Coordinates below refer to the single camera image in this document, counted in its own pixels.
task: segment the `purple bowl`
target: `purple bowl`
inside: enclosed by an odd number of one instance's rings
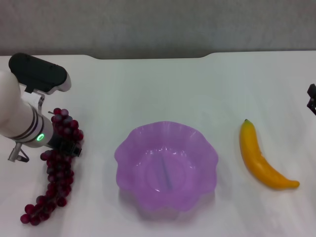
[[[176,122],[138,127],[115,151],[117,184],[149,210],[187,211],[216,186],[218,156],[197,130]]]

